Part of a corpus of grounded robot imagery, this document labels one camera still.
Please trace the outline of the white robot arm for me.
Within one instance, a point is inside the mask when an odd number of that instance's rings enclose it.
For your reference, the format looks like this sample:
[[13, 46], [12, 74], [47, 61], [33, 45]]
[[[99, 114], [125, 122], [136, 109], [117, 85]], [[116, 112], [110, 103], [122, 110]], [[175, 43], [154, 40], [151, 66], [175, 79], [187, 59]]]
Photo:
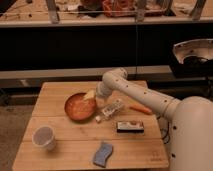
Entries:
[[96, 95], [117, 90], [160, 114], [172, 124], [169, 171], [213, 171], [213, 102], [200, 96], [183, 100], [127, 80], [127, 71], [105, 72]]

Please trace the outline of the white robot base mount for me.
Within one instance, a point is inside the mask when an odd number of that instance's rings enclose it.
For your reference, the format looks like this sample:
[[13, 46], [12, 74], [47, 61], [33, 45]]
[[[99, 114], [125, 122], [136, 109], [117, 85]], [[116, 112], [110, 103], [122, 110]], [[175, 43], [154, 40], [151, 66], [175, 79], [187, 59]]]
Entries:
[[180, 64], [183, 64], [184, 59], [190, 56], [212, 60], [213, 38], [193, 39], [174, 44], [172, 52]]

